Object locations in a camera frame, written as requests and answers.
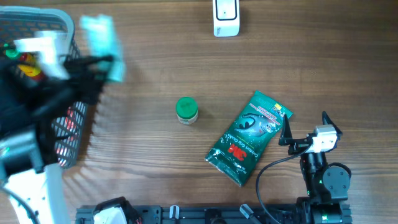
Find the green 3M gloves package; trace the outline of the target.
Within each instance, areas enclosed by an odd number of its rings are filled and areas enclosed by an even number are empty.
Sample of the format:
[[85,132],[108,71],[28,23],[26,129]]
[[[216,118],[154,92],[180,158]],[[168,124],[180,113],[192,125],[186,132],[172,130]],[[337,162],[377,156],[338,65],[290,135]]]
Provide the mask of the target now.
[[250,178],[269,141],[294,113],[282,103],[255,91],[247,105],[211,147],[205,160],[240,187]]

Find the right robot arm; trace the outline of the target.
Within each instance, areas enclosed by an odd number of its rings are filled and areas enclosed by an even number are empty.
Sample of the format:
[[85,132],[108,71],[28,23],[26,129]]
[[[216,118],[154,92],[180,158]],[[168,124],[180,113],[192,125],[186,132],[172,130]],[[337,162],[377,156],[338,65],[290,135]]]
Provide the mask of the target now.
[[326,161],[326,153],[337,147],[342,131],[322,112],[322,124],[305,138],[294,139],[289,119],[284,116],[279,138],[288,146],[288,155],[300,157],[300,169],[307,188],[307,197],[297,199],[301,223],[352,223],[351,209],[345,201],[351,183],[351,170],[344,164]]

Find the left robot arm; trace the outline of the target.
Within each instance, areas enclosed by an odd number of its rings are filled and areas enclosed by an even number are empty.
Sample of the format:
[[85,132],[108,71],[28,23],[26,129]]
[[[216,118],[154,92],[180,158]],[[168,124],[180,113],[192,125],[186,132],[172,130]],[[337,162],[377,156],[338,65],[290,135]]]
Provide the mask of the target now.
[[55,150],[52,121],[76,101],[96,103],[111,73],[111,55],[64,62],[66,79],[36,85],[17,77],[17,60],[1,59],[1,191],[12,202],[20,223],[69,223],[62,168]]

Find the teal wet wipes pack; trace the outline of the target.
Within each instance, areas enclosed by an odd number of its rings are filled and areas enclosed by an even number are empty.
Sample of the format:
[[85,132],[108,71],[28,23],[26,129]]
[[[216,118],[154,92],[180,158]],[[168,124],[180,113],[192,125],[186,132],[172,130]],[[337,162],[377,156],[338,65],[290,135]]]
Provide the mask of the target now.
[[111,56],[112,61],[98,63],[98,69],[105,72],[107,82],[122,83],[126,72],[121,41],[111,16],[81,16],[80,28],[88,44],[90,55],[94,57]]

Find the green lid jar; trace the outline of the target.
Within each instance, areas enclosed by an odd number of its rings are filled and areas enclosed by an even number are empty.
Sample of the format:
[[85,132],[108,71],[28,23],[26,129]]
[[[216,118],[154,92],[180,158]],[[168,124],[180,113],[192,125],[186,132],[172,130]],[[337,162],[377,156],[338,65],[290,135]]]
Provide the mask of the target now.
[[182,97],[175,105],[178,120],[182,124],[192,124],[198,118],[198,105],[192,97]]

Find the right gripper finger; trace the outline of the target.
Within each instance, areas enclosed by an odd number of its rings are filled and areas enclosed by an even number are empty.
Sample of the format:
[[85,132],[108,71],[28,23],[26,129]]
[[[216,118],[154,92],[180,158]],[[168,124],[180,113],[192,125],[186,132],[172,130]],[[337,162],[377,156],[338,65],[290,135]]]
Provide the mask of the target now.
[[286,114],[284,115],[282,131],[280,134],[279,141],[280,142],[292,142],[293,141],[292,132],[290,129],[290,124],[289,124],[289,118]]
[[339,127],[330,119],[330,117],[327,115],[326,111],[322,112],[322,122],[323,125],[332,125],[336,131],[336,135],[338,137],[341,137],[343,135],[343,132],[339,129]]

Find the red sauce bottle green cap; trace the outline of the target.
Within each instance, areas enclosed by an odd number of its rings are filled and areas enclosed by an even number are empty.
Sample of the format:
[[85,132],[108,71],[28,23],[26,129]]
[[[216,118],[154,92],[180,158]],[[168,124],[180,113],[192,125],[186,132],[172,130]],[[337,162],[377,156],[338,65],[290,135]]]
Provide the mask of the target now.
[[19,64],[18,68],[22,71],[22,73],[28,78],[41,81],[45,79],[45,75],[43,71],[37,65],[36,58],[32,53],[20,52],[16,49],[15,46],[11,44],[3,44],[4,53],[7,58],[12,60],[18,60],[19,62],[25,62],[25,64]]

